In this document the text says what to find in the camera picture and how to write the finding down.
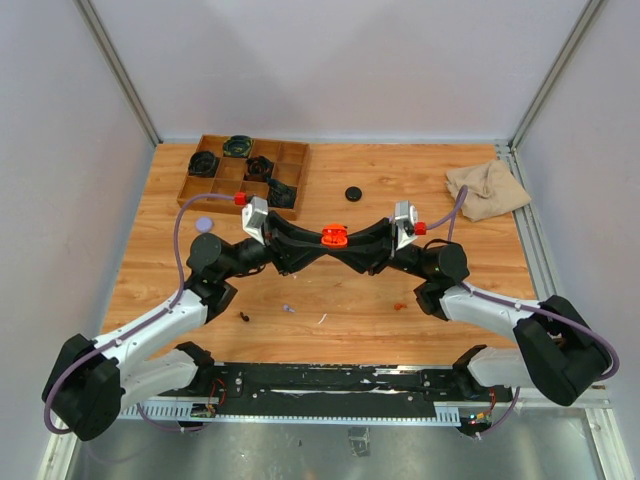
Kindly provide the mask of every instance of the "white wall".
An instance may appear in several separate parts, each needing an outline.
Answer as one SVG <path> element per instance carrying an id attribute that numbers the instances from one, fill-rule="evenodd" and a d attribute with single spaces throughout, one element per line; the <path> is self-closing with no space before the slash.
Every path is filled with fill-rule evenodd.
<path id="1" fill-rule="evenodd" d="M 608 2 L 521 148 L 563 291 L 622 356 L 610 383 L 640 472 L 640 3 Z"/>
<path id="2" fill-rule="evenodd" d="M 34 478 L 62 343 L 109 301 L 152 146 L 71 1 L 0 17 L 0 476 Z"/>
<path id="3" fill-rule="evenodd" d="M 94 0 L 165 140 L 504 139 L 585 0 Z"/>

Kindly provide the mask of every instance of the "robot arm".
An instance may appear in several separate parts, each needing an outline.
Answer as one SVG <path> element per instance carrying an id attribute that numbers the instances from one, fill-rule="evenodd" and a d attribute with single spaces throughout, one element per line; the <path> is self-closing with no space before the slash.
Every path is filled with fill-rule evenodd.
<path id="1" fill-rule="evenodd" d="M 463 283 L 469 271 L 459 244 L 437 240 L 422 248 L 412 245 L 426 228 L 409 202 L 398 203 L 391 219 L 348 235 L 346 227 L 335 224 L 322 233 L 301 229 L 254 197 L 243 209 L 242 224 L 250 238 L 235 245 L 210 233 L 193 241 L 187 260 L 191 275 L 162 305 L 91 341 L 76 335 L 65 342 L 42 397 L 47 401 L 61 376 L 79 359 L 93 355 L 71 371 L 49 399 L 81 440 L 100 435 L 121 410 L 150 396 L 177 388 L 196 391 L 203 382 L 210 384 L 202 378 L 206 368 L 201 367 L 210 366 L 213 359 L 193 344 L 144 360 L 222 313 L 236 293 L 228 278 L 259 273 L 268 263 L 288 275 L 323 255 L 358 273 L 375 275 L 390 267 L 422 278 L 425 282 L 414 292 L 426 314 L 473 323 L 515 340 L 519 351 L 478 347 L 466 355 L 463 368 L 471 389 L 533 384 L 554 402 L 570 405 L 611 365 L 608 352 L 590 336 L 532 313 L 542 307 L 588 330 L 565 299 L 551 297 L 539 303 L 489 294 Z"/>

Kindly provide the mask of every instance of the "beige cloth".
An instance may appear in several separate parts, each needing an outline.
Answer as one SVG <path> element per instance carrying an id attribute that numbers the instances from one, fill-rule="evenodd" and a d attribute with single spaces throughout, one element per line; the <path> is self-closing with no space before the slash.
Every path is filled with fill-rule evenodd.
<path id="1" fill-rule="evenodd" d="M 469 187 L 462 213 L 472 222 L 495 217 L 525 206 L 531 197 L 501 160 L 447 172 L 447 188 L 456 198 L 462 185 Z"/>

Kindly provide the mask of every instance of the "white bracket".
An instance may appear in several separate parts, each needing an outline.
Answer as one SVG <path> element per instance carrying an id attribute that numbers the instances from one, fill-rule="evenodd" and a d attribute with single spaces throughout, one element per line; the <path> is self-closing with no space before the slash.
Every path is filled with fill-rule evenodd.
<path id="1" fill-rule="evenodd" d="M 393 224 L 397 227 L 396 251 L 406 247 L 418 238 L 414 233 L 414 227 L 417 221 L 418 210 L 416 210 L 416 207 L 414 207 L 411 202 L 405 200 L 396 203 L 396 208 L 393 213 Z"/>
<path id="2" fill-rule="evenodd" d="M 254 196 L 242 209 L 242 229 L 264 245 L 262 225 L 269 214 L 269 204 L 264 198 Z"/>

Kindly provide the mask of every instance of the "wire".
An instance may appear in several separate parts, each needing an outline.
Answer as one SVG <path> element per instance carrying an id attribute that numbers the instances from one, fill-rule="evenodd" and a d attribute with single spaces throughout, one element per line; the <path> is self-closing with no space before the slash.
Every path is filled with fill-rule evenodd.
<path id="1" fill-rule="evenodd" d="M 147 414 L 144 413 L 144 410 L 142 409 L 142 405 L 140 405 L 139 403 L 136 403 L 136 409 L 138 410 L 138 415 L 140 415 L 145 422 L 147 422 L 150 425 L 153 425 L 158 430 L 162 430 L 163 432 L 180 432 L 180 433 L 199 432 L 201 430 L 204 430 L 205 428 L 207 428 L 209 425 L 213 423 L 213 422 L 208 422 L 206 425 L 203 425 L 200 427 L 165 427 L 164 425 L 161 425 L 158 422 L 154 422 L 153 420 L 151 420 L 147 416 Z"/>
<path id="2" fill-rule="evenodd" d="M 433 230 L 434 228 L 437 228 L 443 223 L 445 223 L 447 220 L 455 218 L 456 214 L 458 213 L 458 211 L 460 211 L 460 209 L 462 208 L 462 204 L 467 198 L 468 191 L 469 191 L 469 187 L 467 187 L 466 185 L 463 185 L 462 187 L 460 187 L 460 190 L 458 191 L 458 196 L 456 197 L 456 202 L 453 206 L 453 210 L 451 210 L 447 215 L 442 217 L 437 222 L 427 225 L 427 230 Z M 453 234 L 453 228 L 451 226 L 449 226 L 449 231 L 451 232 L 451 234 Z"/>
<path id="3" fill-rule="evenodd" d="M 488 433 L 495 432 L 498 429 L 498 427 L 505 422 L 505 420 L 509 417 L 509 415 L 511 415 L 511 412 L 513 412 L 513 409 L 516 407 L 516 403 L 518 402 L 519 396 L 520 396 L 520 387 L 517 387 L 516 391 L 513 394 L 513 400 L 511 400 L 511 405 L 509 405 L 509 408 L 507 408 L 507 411 L 504 412 L 504 415 L 500 417 L 500 420 L 495 422 L 493 425 L 491 425 L 481 434 L 478 434 L 480 438 L 483 438 Z"/>
<path id="4" fill-rule="evenodd" d="M 216 392 L 216 382 L 218 382 L 224 388 L 224 390 L 222 391 L 222 396 L 218 401 L 218 407 L 221 407 L 227 398 L 227 386 L 224 384 L 222 380 L 220 380 L 219 378 L 216 378 L 213 381 L 213 387 L 211 388 L 211 393 L 209 394 L 209 400 L 207 401 L 207 410 L 209 410 L 209 412 L 214 415 L 215 415 L 215 410 L 214 410 L 213 404 L 211 403 L 211 399 L 213 398 L 213 394 Z"/>
<path id="5" fill-rule="evenodd" d="M 484 412 L 479 413 L 478 415 L 476 415 L 477 417 L 482 415 L 482 416 L 487 416 L 489 415 L 491 412 L 493 412 L 493 409 L 496 406 L 496 402 L 498 401 L 497 397 L 496 397 L 496 390 L 495 388 L 491 387 L 489 388 L 489 396 L 491 397 L 491 406 L 489 407 L 488 410 L 485 410 Z"/>
<path id="6" fill-rule="evenodd" d="M 224 403 L 224 401 L 227 399 L 227 386 L 219 378 L 216 378 L 216 382 L 220 383 L 220 385 L 222 385 L 222 388 L 224 388 L 224 390 L 222 391 L 222 397 L 220 398 L 220 401 L 218 402 L 218 407 L 221 407 L 222 404 Z"/>
<path id="7" fill-rule="evenodd" d="M 140 325 L 133 327 L 131 330 L 123 333 L 119 337 L 105 343 L 101 347 L 96 348 L 91 353 L 83 357 L 80 357 L 78 360 L 73 362 L 64 372 L 62 372 L 62 374 L 58 377 L 58 379 L 54 382 L 53 386 L 51 387 L 51 390 L 49 391 L 49 394 L 47 395 L 47 399 L 45 400 L 45 403 L 44 403 L 44 424 L 51 433 L 55 433 L 58 435 L 66 435 L 68 433 L 71 433 L 71 428 L 58 428 L 53 424 L 53 421 L 51 420 L 51 409 L 53 406 L 53 400 L 58 394 L 58 392 L 60 391 L 60 388 L 62 388 L 62 385 L 64 384 L 64 382 L 78 368 L 80 368 L 82 365 L 87 363 L 89 360 L 100 355 L 105 350 L 115 347 L 118 341 L 126 340 L 132 335 L 135 335 L 136 333 L 138 333 L 140 330 L 148 327 L 149 325 L 157 321 L 159 318 L 161 318 L 169 310 L 171 310 L 180 301 L 180 298 L 182 297 L 182 294 L 184 292 L 184 267 L 182 266 L 182 260 L 180 258 L 180 249 L 179 249 L 179 241 L 178 241 L 178 237 L 180 233 L 180 222 L 182 221 L 182 217 L 184 216 L 184 213 L 194 202 L 197 202 L 198 200 L 207 199 L 207 198 L 218 198 L 222 200 L 233 201 L 233 197 L 230 195 L 222 195 L 219 193 L 202 193 L 200 195 L 195 195 L 191 197 L 189 200 L 187 200 L 182 206 L 182 208 L 180 209 L 180 211 L 178 212 L 178 215 L 176 216 L 176 221 L 173 227 L 173 253 L 175 255 L 176 265 L 178 267 L 178 278 L 179 278 L 178 291 L 176 292 L 175 297 L 171 300 L 171 302 L 169 302 L 168 307 L 163 308 L 155 315 L 149 317 L 147 320 L 140 323 Z"/>
<path id="8" fill-rule="evenodd" d="M 447 241 L 450 242 L 451 239 L 453 238 L 453 228 L 456 225 L 456 215 L 458 214 L 458 211 L 462 208 L 462 205 L 464 204 L 464 201 L 467 199 L 467 193 L 469 192 L 469 187 L 467 187 L 466 185 L 463 185 L 462 188 L 460 188 L 460 191 L 458 192 L 458 196 L 456 197 L 456 203 L 455 206 L 453 207 L 453 210 L 451 211 L 452 215 L 451 215 L 451 222 L 449 223 L 449 233 L 447 234 Z"/>
<path id="9" fill-rule="evenodd" d="M 544 310 L 542 308 L 531 307 L 529 305 L 522 305 L 522 304 L 520 304 L 519 307 L 518 307 L 518 306 L 516 306 L 516 302 L 513 302 L 511 300 L 506 300 L 504 298 L 495 297 L 495 296 L 490 295 L 488 293 L 479 292 L 479 291 L 477 291 L 475 289 L 472 289 L 471 286 L 469 284 L 467 284 L 466 282 L 462 282 L 460 284 L 460 286 L 462 288 L 464 288 L 467 292 L 469 292 L 471 295 L 477 296 L 478 298 L 482 298 L 484 300 L 489 300 L 490 302 L 497 303 L 499 305 L 504 305 L 506 307 L 520 308 L 521 310 L 525 310 L 527 312 L 537 313 L 539 315 L 544 315 L 546 317 L 552 318 L 553 320 L 557 320 L 560 323 L 564 323 L 565 325 L 570 326 L 574 330 L 578 330 L 579 332 L 584 333 L 585 335 L 591 337 L 593 340 L 595 340 L 600 345 L 602 345 L 607 350 L 607 352 L 609 353 L 609 356 L 611 357 L 611 368 L 607 372 L 605 372 L 604 374 L 600 375 L 600 377 L 598 377 L 598 380 L 600 380 L 600 381 L 601 380 L 607 380 L 607 379 L 613 377 L 616 373 L 618 373 L 618 370 L 620 369 L 620 356 L 618 355 L 618 352 L 613 347 L 613 345 L 611 345 L 611 343 L 609 343 L 609 341 L 607 339 L 605 339 L 601 335 L 597 334 L 596 332 L 591 330 L 589 327 L 585 327 L 584 325 L 580 325 L 578 322 L 575 322 L 575 321 L 573 321 L 573 320 L 571 320 L 571 319 L 569 319 L 567 317 L 563 317 L 562 315 L 558 315 L 557 313 L 550 312 L 550 311 Z"/>

